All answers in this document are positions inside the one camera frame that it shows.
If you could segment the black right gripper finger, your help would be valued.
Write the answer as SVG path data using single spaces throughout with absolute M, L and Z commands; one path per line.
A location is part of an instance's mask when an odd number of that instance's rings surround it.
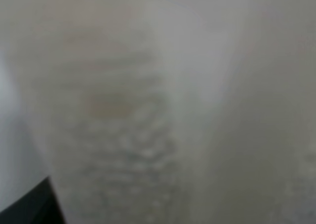
M 49 178 L 0 212 L 1 224 L 64 224 Z

